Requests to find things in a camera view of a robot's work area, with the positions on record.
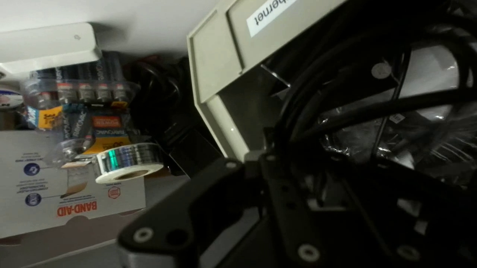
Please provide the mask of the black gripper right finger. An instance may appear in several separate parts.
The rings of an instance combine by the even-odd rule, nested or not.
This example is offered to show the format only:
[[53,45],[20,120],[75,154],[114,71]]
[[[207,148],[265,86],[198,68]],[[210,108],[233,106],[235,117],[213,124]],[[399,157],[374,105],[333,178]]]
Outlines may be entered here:
[[259,209],[244,236],[257,268],[477,268],[475,197],[386,160],[301,166],[274,154],[233,188]]

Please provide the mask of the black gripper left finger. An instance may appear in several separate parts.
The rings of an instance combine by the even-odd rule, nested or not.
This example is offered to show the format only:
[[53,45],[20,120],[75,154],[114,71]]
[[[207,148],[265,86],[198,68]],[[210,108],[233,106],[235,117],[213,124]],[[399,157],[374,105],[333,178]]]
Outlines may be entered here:
[[198,268],[201,252],[260,200],[256,163],[217,159],[128,223],[120,268]]

